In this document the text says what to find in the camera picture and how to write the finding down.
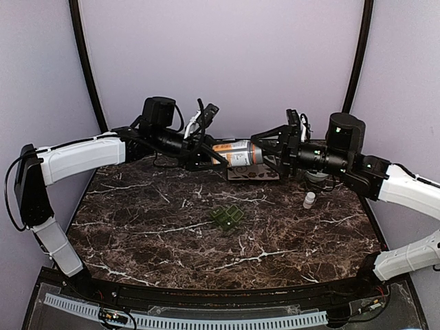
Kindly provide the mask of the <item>large grey-capped pill bottle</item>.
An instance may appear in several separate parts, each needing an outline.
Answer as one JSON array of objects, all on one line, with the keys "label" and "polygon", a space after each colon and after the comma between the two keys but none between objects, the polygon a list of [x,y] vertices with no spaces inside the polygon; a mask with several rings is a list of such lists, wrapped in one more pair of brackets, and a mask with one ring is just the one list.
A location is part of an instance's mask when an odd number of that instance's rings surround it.
[{"label": "large grey-capped pill bottle", "polygon": [[262,149],[250,140],[216,144],[212,149],[228,161],[229,167],[251,166],[264,162]]}]

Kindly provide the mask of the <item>green weekly pill organizer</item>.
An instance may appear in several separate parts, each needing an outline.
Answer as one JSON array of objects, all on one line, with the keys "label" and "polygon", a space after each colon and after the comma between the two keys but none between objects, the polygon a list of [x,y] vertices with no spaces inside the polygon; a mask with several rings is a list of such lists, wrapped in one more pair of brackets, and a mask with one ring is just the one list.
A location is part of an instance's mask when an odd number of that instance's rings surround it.
[{"label": "green weekly pill organizer", "polygon": [[244,216],[244,212],[235,204],[217,207],[209,212],[210,218],[224,231],[235,227]]}]

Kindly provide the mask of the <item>small white pill bottle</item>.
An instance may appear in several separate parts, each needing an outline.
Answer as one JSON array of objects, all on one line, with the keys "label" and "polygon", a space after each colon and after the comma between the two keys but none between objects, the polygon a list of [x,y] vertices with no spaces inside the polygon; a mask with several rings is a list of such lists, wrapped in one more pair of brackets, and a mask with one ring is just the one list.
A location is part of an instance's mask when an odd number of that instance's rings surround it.
[{"label": "small white pill bottle", "polygon": [[314,192],[308,192],[303,201],[303,207],[305,209],[310,209],[314,205],[315,200],[316,200],[316,194]]}]

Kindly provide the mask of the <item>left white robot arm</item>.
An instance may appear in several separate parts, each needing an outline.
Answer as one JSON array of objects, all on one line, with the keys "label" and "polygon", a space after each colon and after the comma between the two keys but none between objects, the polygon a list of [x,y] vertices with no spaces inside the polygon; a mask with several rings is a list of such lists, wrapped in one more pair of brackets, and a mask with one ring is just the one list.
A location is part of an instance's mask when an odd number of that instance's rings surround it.
[{"label": "left white robot arm", "polygon": [[181,112],[176,101],[150,97],[129,126],[52,147],[28,144],[10,165],[16,170],[14,193],[21,218],[15,228],[34,233],[61,272],[71,279],[71,290],[83,300],[97,294],[97,285],[85,275],[84,263],[55,219],[47,187],[79,173],[155,154],[175,159],[177,166],[187,171],[225,168],[227,161],[213,150],[215,139],[206,133],[219,108],[204,105],[202,100],[197,103],[198,112],[174,130],[173,116]]}]

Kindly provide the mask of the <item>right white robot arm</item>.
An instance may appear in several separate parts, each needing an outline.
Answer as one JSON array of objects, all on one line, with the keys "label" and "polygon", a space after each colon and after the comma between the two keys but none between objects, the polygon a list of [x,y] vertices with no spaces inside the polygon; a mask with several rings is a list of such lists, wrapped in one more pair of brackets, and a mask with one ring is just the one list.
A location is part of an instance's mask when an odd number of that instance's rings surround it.
[{"label": "right white robot arm", "polygon": [[[326,142],[307,139],[307,125],[293,109],[286,111],[288,123],[251,136],[264,155],[272,155],[267,165],[281,176],[298,169],[338,177],[359,196],[372,201],[399,204],[439,218],[439,184],[410,172],[405,166],[373,155],[363,155],[366,125],[349,113],[332,113]],[[351,293],[366,298],[384,282],[401,274],[439,265],[439,232],[404,247],[376,252],[365,257],[351,283]]]}]

